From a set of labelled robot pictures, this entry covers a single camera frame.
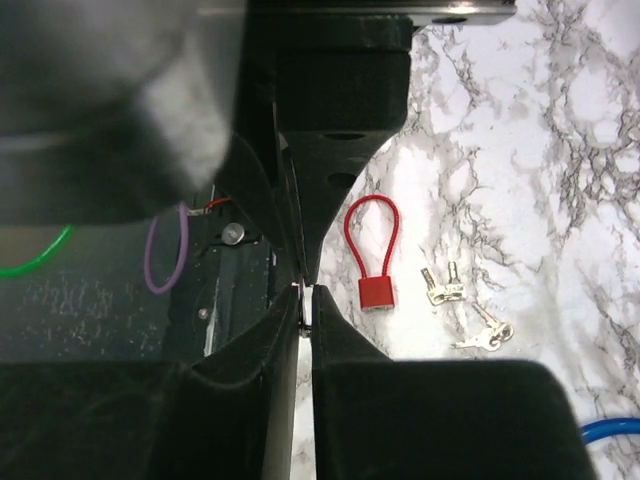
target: blue tube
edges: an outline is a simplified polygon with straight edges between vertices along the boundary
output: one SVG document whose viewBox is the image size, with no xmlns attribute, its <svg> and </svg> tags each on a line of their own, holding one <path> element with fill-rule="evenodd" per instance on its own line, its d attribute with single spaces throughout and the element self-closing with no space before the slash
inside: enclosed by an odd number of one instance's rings
<svg viewBox="0 0 640 480">
<path fill-rule="evenodd" d="M 585 443 L 615 435 L 640 435 L 640 418 L 608 418 L 582 427 L 582 438 Z"/>
</svg>

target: purple cable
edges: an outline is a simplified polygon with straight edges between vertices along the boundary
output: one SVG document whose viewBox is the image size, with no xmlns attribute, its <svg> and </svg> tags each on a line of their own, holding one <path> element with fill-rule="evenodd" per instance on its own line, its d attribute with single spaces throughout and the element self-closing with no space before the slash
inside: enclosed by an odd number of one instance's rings
<svg viewBox="0 0 640 480">
<path fill-rule="evenodd" d="M 180 278 L 180 275 L 182 275 L 182 270 L 184 270 L 184 264 L 187 261 L 187 250 L 189 247 L 189 221 L 187 218 L 187 205 L 184 202 L 181 202 L 178 205 L 178 215 L 180 217 L 180 250 L 178 251 L 178 260 L 176 261 L 176 268 L 171 274 L 171 277 L 167 280 L 167 283 L 161 287 L 156 286 L 156 284 L 153 283 L 153 278 L 151 278 L 151 252 L 153 251 L 153 238 L 156 233 L 156 225 L 158 225 L 158 217 L 151 220 L 151 225 L 149 226 L 147 245 L 144 248 L 144 281 L 147 283 L 147 288 L 151 293 L 155 293 L 156 295 L 167 293 L 176 283 L 178 283 L 178 279 Z"/>
</svg>

